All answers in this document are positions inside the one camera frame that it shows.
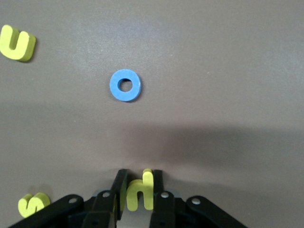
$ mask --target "gray table surface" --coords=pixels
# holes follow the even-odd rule
[[[4,24],[38,43],[0,55],[1,227],[26,193],[88,199],[120,168],[162,169],[249,228],[303,227],[302,0],[2,0]],[[109,90],[122,68],[142,79],[132,103]]]

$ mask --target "screw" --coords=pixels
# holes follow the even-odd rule
[[[161,194],[161,197],[163,197],[163,198],[168,198],[169,197],[169,194],[167,193],[167,192],[163,192],[162,194]]]
[[[199,205],[200,204],[200,200],[198,198],[193,198],[192,199],[192,203],[195,205]]]
[[[109,192],[104,192],[104,193],[103,193],[103,197],[104,197],[104,198],[109,197],[109,196],[110,196],[110,193],[109,193]]]
[[[76,198],[71,198],[68,203],[76,203],[77,199]]]

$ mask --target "blue foam ring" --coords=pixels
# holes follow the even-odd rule
[[[120,84],[123,80],[130,80],[132,82],[131,90],[125,92],[120,89]],[[110,80],[110,90],[113,96],[120,101],[131,101],[136,99],[141,93],[142,84],[138,75],[129,69],[121,69],[116,71]]]

